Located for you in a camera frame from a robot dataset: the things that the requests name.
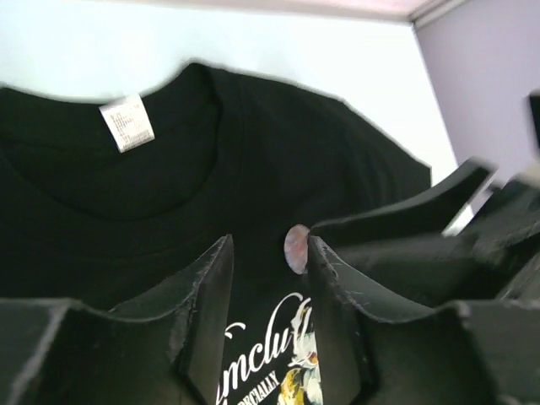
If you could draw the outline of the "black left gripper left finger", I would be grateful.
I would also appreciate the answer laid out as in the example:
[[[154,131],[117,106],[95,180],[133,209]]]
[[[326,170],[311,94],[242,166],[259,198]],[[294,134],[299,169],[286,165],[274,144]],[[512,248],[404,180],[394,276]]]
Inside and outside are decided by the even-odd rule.
[[[230,236],[110,311],[2,300],[4,404],[213,404],[234,269]]]

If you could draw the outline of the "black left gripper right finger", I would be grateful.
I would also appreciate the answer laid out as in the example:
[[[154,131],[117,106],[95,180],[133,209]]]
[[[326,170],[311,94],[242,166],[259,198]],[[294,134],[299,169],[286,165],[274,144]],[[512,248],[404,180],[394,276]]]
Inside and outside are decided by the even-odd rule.
[[[312,319],[327,404],[536,404],[539,305],[407,300],[309,239]]]

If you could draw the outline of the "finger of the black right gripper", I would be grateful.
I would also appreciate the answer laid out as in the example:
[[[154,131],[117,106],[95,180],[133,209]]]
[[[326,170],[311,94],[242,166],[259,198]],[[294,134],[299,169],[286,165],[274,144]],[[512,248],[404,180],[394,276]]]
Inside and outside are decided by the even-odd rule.
[[[316,224],[311,236],[322,239],[394,239],[440,233],[461,214],[496,171],[471,158],[430,189],[401,202]]]

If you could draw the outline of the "round pale brooch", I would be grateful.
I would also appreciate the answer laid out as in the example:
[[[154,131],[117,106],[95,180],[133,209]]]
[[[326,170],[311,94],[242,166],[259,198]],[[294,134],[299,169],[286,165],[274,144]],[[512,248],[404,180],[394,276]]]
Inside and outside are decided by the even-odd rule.
[[[283,242],[283,253],[289,268],[296,274],[305,273],[308,261],[308,236],[310,230],[303,224],[290,228]]]

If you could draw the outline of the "black floral print t-shirt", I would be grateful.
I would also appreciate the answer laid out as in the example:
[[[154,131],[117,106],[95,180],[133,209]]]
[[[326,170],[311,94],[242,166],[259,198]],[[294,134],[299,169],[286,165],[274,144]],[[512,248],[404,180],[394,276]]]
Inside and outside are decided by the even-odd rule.
[[[143,97],[125,153],[96,104],[1,92],[1,294],[112,310],[232,235],[220,404],[323,401],[311,293],[284,240],[431,173],[345,104],[198,63]]]

